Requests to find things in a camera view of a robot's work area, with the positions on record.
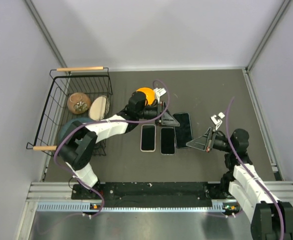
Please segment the black phone case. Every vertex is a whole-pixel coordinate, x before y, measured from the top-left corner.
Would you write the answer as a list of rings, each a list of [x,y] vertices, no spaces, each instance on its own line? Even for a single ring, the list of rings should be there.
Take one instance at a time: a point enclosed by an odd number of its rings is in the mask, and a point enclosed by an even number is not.
[[[173,117],[179,122],[179,127],[174,128],[175,143],[178,149],[188,148],[187,143],[193,140],[193,131],[189,113],[175,113]]]

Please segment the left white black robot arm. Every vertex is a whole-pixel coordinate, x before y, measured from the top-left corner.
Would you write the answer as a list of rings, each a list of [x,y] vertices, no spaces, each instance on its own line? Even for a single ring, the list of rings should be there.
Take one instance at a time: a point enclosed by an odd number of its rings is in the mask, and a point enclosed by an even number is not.
[[[110,137],[129,133],[139,124],[160,119],[166,112],[158,111],[158,105],[166,93],[164,88],[142,87],[133,92],[127,105],[113,116],[85,123],[74,121],[57,145],[54,161],[61,157],[67,165],[65,169],[82,186],[82,192],[88,198],[97,197],[100,181],[90,164],[95,146]]]

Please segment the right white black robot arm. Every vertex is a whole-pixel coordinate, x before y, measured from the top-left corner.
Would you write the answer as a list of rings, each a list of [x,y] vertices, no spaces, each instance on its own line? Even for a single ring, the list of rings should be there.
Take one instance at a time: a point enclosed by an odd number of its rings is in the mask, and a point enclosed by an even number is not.
[[[225,152],[224,163],[228,172],[220,180],[220,193],[234,197],[250,221],[254,240],[293,240],[293,206],[277,198],[257,174],[247,153],[249,133],[237,128],[232,134],[219,130],[227,113],[211,116],[214,127],[194,140],[188,147],[204,152]]]

